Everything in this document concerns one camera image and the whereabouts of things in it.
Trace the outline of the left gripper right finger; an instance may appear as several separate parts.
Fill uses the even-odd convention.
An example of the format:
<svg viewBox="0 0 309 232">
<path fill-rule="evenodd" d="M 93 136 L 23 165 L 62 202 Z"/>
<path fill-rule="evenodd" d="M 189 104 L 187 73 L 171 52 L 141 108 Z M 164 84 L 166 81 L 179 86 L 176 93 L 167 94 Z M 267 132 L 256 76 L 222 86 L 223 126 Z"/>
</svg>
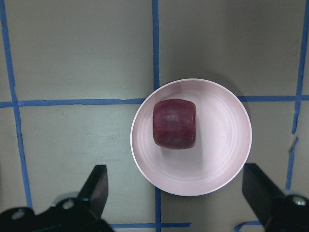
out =
<svg viewBox="0 0 309 232">
<path fill-rule="evenodd" d="M 266 228 L 285 197 L 283 191 L 255 163 L 243 167 L 242 194 Z"/>
</svg>

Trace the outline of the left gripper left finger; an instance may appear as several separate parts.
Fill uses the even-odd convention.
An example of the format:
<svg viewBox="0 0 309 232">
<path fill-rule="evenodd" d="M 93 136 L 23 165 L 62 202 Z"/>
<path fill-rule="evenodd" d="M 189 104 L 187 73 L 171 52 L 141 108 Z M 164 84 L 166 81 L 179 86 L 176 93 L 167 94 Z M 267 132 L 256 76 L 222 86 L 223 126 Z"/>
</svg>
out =
<svg viewBox="0 0 309 232">
<path fill-rule="evenodd" d="M 108 198 L 107 166 L 96 165 L 78 194 L 78 199 L 84 202 L 98 218 L 101 218 Z"/>
</svg>

